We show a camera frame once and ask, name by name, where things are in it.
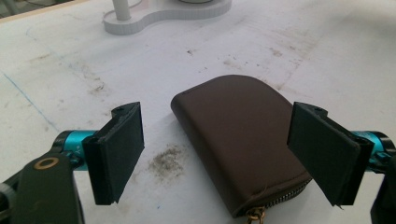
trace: zipper teeth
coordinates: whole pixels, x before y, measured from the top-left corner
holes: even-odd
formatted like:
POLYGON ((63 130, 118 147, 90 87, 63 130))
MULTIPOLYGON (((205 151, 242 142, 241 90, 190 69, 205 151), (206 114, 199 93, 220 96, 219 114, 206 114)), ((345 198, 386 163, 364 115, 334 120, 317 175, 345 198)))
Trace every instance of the zipper teeth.
POLYGON ((283 203, 283 202, 285 202, 285 201, 288 201, 288 200, 290 200, 290 199, 296 197, 297 195, 299 195, 299 194, 305 189, 305 187, 308 185, 308 183, 309 183, 310 181, 311 181, 311 180, 306 181, 306 182, 303 183, 299 188, 292 190, 291 192, 289 192, 289 193, 283 195, 283 196, 280 197, 280 198, 277 198, 277 199, 274 200, 274 201, 271 201, 270 203, 266 203, 265 206, 264 206, 265 209, 270 208, 270 207, 273 207, 273 206, 275 206, 275 205, 277 205, 277 204, 279 204, 279 203, 283 203))

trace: wooden edge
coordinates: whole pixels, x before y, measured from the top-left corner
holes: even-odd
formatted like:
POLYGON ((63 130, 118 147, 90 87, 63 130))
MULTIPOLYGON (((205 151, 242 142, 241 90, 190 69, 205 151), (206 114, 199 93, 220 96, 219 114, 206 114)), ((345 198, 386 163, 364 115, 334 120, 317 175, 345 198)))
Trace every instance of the wooden edge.
POLYGON ((18 14, 18 15, 14 15, 14 16, 5 17, 3 19, 0 19, 0 23, 7 22, 7 21, 15 21, 15 20, 18 20, 18 19, 21 19, 21 18, 25 18, 25 17, 36 15, 36 14, 48 12, 48 11, 51 11, 51 10, 54 10, 54 9, 58 9, 58 8, 62 8, 62 7, 70 7, 70 6, 73 6, 75 4, 88 2, 88 1, 90 1, 90 0, 75 0, 75 1, 67 2, 67 3, 62 3, 62 4, 59 4, 59 5, 55 5, 55 6, 52 6, 52 7, 43 7, 43 8, 37 9, 37 10, 24 12, 24 13, 21 13, 21 14, 18 14))

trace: bronze circle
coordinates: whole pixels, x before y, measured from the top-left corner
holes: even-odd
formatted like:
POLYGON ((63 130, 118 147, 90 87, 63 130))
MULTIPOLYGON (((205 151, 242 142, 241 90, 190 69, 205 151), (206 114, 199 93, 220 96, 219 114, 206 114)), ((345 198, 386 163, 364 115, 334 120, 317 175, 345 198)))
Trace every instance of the bronze circle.
POLYGON ((37 169, 37 170, 46 170, 46 169, 49 169, 49 168, 51 168, 52 166, 58 164, 58 162, 59 162, 59 159, 58 159, 58 158, 56 158, 56 157, 49 157, 49 158, 46 158, 46 159, 43 159, 43 160, 41 160, 41 161, 36 162, 34 167, 35 167, 35 169, 37 169), (42 165, 42 163, 45 162, 45 161, 50 161, 50 163, 49 163, 49 164, 46 164, 46 165, 42 165))

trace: zippered wallet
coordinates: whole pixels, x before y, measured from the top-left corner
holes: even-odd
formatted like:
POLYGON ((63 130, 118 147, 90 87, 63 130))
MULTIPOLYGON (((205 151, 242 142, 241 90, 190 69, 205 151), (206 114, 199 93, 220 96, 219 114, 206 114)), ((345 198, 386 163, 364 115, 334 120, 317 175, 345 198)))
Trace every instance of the zippered wallet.
POLYGON ((217 77, 171 103, 233 217, 297 196, 311 176, 288 150, 292 105, 253 77, 217 77))

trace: wallet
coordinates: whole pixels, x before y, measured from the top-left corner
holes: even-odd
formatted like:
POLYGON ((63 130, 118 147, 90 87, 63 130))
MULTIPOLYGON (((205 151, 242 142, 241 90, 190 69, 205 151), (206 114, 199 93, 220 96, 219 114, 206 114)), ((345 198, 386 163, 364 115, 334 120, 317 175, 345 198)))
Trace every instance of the wallet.
POLYGON ((287 146, 291 103, 260 80, 217 77, 171 107, 233 217, 261 220, 311 180, 287 146))

